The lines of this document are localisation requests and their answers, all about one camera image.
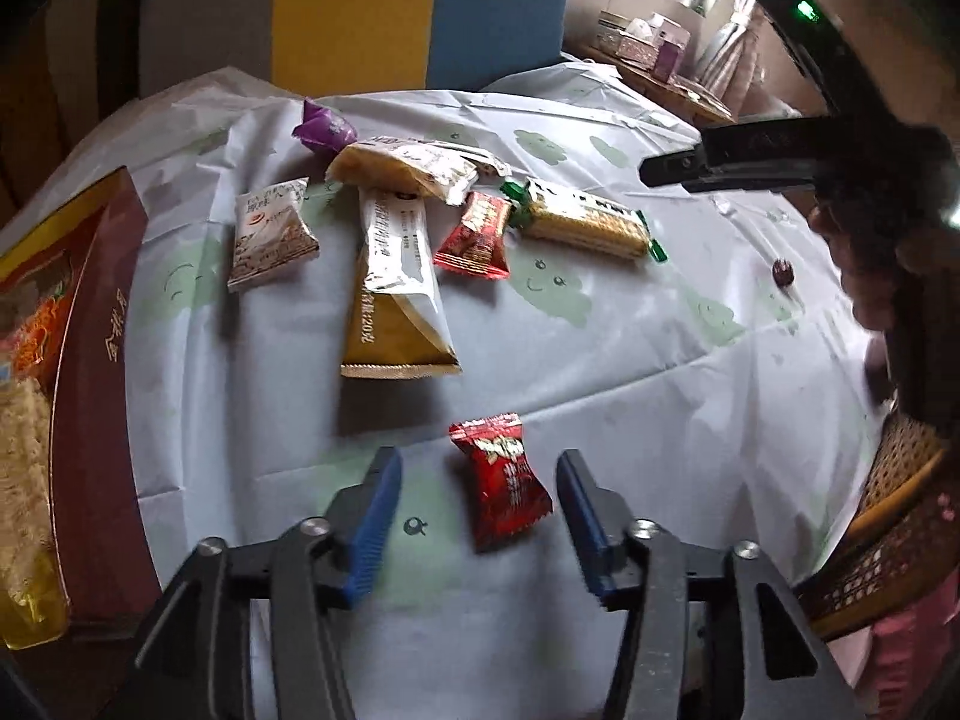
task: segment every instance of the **wooden furniture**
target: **wooden furniture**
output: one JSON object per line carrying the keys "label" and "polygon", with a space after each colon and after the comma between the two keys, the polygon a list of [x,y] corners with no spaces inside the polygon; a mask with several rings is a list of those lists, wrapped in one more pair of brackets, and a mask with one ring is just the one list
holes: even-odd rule
{"label": "wooden furniture", "polygon": [[666,108],[674,116],[693,124],[693,127],[700,129],[712,124],[736,124],[736,119],[723,111],[702,100],[693,100],[682,86],[658,81],[647,71],[641,70],[628,60],[606,55],[585,43],[569,44],[565,46],[565,50],[581,59],[592,59],[594,62],[615,66],[623,82],[632,90],[640,92],[647,100]]}

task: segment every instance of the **table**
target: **table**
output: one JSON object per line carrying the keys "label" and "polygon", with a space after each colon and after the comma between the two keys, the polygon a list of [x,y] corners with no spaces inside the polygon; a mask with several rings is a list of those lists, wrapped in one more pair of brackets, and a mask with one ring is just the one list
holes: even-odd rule
{"label": "table", "polygon": [[[378,446],[395,445],[403,488],[377,586],[338,628],[357,716],[589,716],[622,618],[584,588],[563,517],[474,551],[448,425],[507,410],[555,505],[556,459],[579,448],[600,485],[684,541],[750,538],[794,580],[824,560],[856,511],[881,415],[862,377],[869,335],[789,203],[646,188],[640,159],[692,138],[621,111],[439,90],[320,103],[361,137],[481,146],[518,180],[642,208],[670,259],[510,235],[509,279],[438,276],[461,375],[342,379],[356,194],[325,182],[323,162],[290,136],[302,100],[226,69],[117,111],[0,231],[0,251],[95,178],[130,169],[149,224],[126,328],[128,435],[162,583],[203,536],[268,541],[323,512]],[[229,295],[237,194],[304,175],[320,256]],[[435,247],[461,211],[426,203]],[[797,273],[787,293],[771,281],[778,257]],[[405,533],[410,517],[428,523],[425,536]],[[269,720],[262,622],[251,623],[253,680]]]}
{"label": "table", "polygon": [[565,50],[581,59],[592,59],[594,62],[613,65],[620,72],[623,82],[632,90],[640,92],[657,105],[662,105],[670,113],[679,116],[694,127],[709,127],[712,124],[736,124],[736,119],[717,110],[712,105],[701,100],[690,98],[682,86],[658,81],[632,62],[603,53],[586,43],[571,43]]}

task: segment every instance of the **green led indicator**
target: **green led indicator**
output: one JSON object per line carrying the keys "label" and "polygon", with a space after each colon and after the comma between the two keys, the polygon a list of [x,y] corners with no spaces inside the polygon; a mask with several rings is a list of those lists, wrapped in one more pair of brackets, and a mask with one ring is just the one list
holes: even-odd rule
{"label": "green led indicator", "polygon": [[810,19],[812,22],[819,22],[820,20],[820,14],[817,13],[817,11],[813,9],[813,5],[806,0],[800,1],[797,5],[797,10],[800,11],[800,15],[805,19]]}

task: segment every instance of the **purple wrapper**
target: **purple wrapper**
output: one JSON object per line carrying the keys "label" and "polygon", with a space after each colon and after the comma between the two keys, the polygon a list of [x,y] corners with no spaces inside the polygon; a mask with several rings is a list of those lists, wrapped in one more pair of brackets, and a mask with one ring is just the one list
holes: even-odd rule
{"label": "purple wrapper", "polygon": [[357,131],[344,117],[310,100],[304,100],[304,123],[291,134],[320,156],[337,154],[357,139]]}

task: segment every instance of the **red candy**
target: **red candy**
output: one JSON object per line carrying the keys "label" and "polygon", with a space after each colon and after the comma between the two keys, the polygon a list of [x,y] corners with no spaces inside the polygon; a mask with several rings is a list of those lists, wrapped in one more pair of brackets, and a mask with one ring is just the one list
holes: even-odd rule
{"label": "red candy", "polygon": [[534,476],[523,450],[520,418],[501,413],[450,425],[450,440],[472,460],[478,512],[478,549],[526,530],[553,512],[550,494]]}
{"label": "red candy", "polygon": [[460,223],[433,255],[434,265],[467,276],[507,278],[503,228],[511,208],[502,197],[472,191]]}

